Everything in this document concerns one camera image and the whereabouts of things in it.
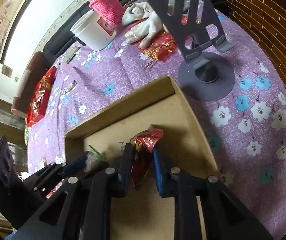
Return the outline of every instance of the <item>dirty glove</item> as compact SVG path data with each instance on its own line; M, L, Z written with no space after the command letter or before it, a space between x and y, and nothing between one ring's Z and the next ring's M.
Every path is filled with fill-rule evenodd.
M126 9L122 17L122 25L126 26L134 21L148 18L152 12L153 9L147 2L134 3Z
M126 34L126 43L134 43L146 36L140 43L141 49L146 49L154 36L163 28L161 19L156 12L152 12L147 20L135 25Z

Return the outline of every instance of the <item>white plastic bucket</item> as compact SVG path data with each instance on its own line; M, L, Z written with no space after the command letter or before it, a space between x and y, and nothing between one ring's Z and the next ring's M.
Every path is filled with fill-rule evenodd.
M104 49L116 35L115 30L94 10L84 14L70 30L93 51Z

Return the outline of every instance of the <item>black sofa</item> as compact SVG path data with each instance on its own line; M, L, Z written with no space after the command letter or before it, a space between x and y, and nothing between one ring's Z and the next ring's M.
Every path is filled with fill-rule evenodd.
M122 5L131 0L120 0ZM211 0L214 7L220 12L229 15L229 7L225 0ZM71 17L56 31L51 39L46 43L43 49L43 54L50 64L53 64L56 59L62 55L76 40L74 34L70 31L71 27L80 19L85 13L90 10L89 2L86 2L79 8Z

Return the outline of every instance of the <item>brick wall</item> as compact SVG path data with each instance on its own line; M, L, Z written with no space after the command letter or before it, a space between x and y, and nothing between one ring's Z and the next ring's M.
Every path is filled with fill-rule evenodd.
M230 18L264 50L286 87L286 0L226 0Z

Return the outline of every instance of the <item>brown sofa armrest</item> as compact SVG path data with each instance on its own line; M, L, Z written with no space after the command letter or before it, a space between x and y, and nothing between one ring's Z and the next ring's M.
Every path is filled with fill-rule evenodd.
M16 96L14 97L11 108L13 114L27 118L34 88L50 67L50 63L46 60L42 52L39 51L34 54L24 71Z

